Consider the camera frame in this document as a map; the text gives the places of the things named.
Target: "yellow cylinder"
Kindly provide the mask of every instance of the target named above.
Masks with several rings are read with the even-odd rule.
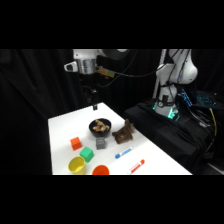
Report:
[[[68,169],[74,175],[85,175],[86,174],[85,159],[81,156],[75,157],[69,163]]]

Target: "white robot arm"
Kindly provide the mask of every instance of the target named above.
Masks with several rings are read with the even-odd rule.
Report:
[[[67,72],[79,72],[83,75],[92,75],[96,72],[96,58],[98,55],[113,60],[124,58],[129,49],[74,49],[74,62],[65,65]]]
[[[93,105],[93,110],[97,110],[99,103],[98,92],[94,85],[94,74],[96,73],[96,59],[97,56],[108,57],[113,60],[121,60],[128,53],[129,49],[74,49],[74,62],[65,65],[67,72],[77,72],[83,77],[82,86],[87,102]]]
[[[178,118],[178,110],[175,105],[177,89],[174,84],[190,84],[198,75],[198,70],[191,59],[191,51],[191,49],[179,49],[173,58],[174,64],[166,64],[157,72],[157,77],[160,80],[160,94],[155,106],[156,113],[170,119]],[[170,49],[170,57],[175,52],[177,49]]]

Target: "stuffed animal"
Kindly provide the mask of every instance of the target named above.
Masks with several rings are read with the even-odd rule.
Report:
[[[125,126],[117,132],[113,132],[112,135],[118,144],[132,140],[132,134],[134,133],[135,127],[130,123],[129,120],[125,121]]]
[[[110,129],[108,126],[106,126],[103,122],[99,120],[96,120],[96,124],[97,126],[93,127],[93,130],[96,132],[106,132],[106,131],[109,131]]]

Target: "orange bowl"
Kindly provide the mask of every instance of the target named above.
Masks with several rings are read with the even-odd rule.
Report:
[[[92,175],[94,176],[108,176],[110,175],[110,171],[106,166],[97,166],[94,170]]]

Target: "blue marker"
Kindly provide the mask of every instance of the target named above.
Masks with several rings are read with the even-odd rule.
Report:
[[[122,153],[119,153],[115,156],[116,159],[119,159],[121,156],[127,154],[128,152],[130,152],[132,150],[132,147],[130,147],[129,149],[125,150],[124,152]]]

